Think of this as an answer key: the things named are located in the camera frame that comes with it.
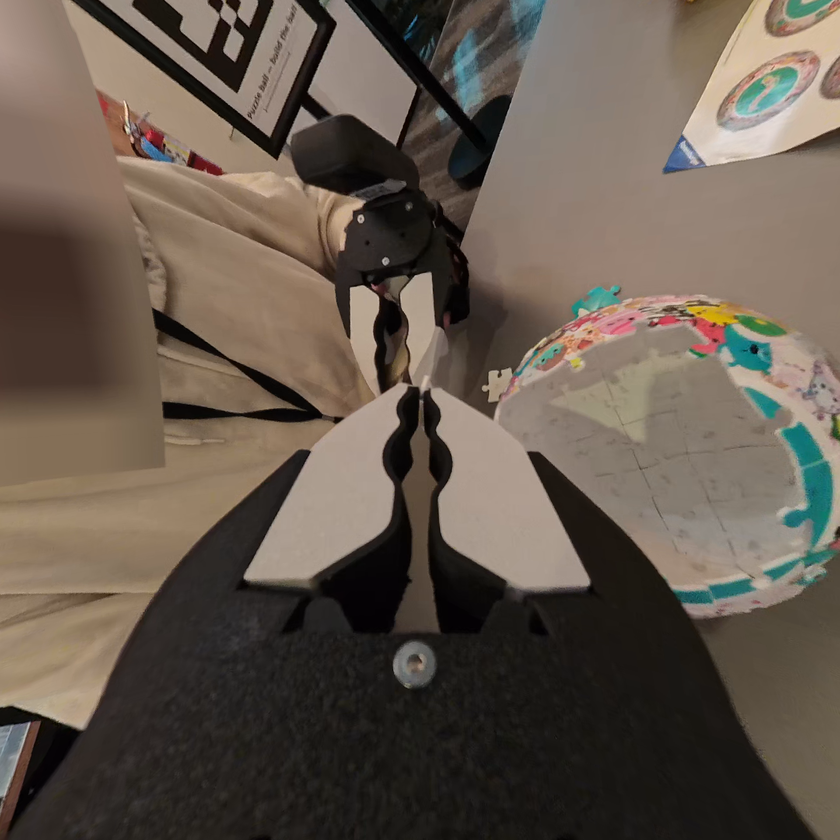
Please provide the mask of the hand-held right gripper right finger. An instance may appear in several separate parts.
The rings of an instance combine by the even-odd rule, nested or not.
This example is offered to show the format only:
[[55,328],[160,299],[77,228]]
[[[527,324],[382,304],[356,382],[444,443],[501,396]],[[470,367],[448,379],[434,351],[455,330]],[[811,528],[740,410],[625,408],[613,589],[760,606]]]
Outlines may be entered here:
[[423,393],[428,567],[444,634],[480,632],[496,604],[592,586],[532,458],[501,425],[441,388]]

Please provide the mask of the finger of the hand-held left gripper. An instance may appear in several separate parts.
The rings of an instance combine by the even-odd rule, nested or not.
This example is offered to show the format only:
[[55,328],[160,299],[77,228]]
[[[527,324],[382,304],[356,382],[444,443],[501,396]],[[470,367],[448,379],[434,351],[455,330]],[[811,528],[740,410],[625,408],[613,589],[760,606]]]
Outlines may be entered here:
[[350,343],[364,380],[381,394],[394,357],[394,301],[367,286],[350,289]]
[[425,272],[410,279],[400,294],[406,322],[407,376],[414,386],[420,386],[426,374],[433,375],[435,384],[439,367],[449,352],[445,327],[437,321],[434,292],[434,275]]

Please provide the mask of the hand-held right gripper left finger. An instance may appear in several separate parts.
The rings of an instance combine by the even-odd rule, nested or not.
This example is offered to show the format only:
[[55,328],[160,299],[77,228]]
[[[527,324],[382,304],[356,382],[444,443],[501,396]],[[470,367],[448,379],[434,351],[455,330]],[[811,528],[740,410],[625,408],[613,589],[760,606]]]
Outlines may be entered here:
[[247,585],[333,599],[359,633],[393,630],[412,556],[403,481],[419,403],[416,387],[398,385],[312,447],[245,572]]

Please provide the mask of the colourful puzzle ball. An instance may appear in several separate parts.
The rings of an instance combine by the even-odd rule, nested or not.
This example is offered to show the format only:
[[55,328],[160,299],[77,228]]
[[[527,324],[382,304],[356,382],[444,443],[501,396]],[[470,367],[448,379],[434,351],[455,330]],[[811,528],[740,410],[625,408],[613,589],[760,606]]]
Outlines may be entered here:
[[789,601],[838,557],[838,397],[838,363],[777,319],[636,297],[541,339],[495,421],[704,620]]

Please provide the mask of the teal and white puzzle piece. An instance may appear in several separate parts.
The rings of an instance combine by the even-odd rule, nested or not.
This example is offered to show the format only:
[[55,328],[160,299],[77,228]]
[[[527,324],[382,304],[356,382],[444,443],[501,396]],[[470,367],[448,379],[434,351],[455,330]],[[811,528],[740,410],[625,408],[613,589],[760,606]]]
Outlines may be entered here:
[[621,303],[621,290],[621,287],[618,285],[613,285],[609,288],[595,287],[591,289],[583,298],[572,305],[574,319]]

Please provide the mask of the paper sheet with ball pictures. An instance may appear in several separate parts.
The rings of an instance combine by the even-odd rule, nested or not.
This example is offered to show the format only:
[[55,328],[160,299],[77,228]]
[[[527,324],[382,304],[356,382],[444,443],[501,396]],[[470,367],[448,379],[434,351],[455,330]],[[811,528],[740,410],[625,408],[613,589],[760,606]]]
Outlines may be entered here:
[[755,1],[663,173],[783,153],[839,126],[839,2]]

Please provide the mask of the blue round chair base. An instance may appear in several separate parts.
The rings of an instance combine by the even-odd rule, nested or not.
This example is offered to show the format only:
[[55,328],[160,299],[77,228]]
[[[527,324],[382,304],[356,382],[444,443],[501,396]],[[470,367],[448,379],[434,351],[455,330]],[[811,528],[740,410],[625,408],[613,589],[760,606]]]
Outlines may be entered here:
[[475,189],[483,183],[507,119],[511,99],[510,94],[494,97],[470,119],[481,135],[481,145],[475,145],[464,131],[460,131],[447,162],[447,173],[460,189]]

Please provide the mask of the person's beige sweatshirt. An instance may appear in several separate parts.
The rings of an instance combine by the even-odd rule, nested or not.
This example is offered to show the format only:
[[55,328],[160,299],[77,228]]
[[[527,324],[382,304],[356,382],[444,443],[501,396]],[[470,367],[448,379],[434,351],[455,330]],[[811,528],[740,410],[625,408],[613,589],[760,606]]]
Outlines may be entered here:
[[[215,176],[128,157],[118,166],[154,308],[330,418],[373,401],[332,284],[361,202],[273,172]],[[84,729],[174,567],[330,428],[168,420],[161,468],[3,487],[2,709]]]

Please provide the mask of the black framed sign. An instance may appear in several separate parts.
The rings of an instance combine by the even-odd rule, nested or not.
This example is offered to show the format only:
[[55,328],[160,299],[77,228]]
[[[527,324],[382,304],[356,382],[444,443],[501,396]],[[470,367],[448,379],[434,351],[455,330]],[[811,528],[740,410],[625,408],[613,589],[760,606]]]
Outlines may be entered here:
[[76,1],[232,129],[277,159],[335,29],[315,1]]

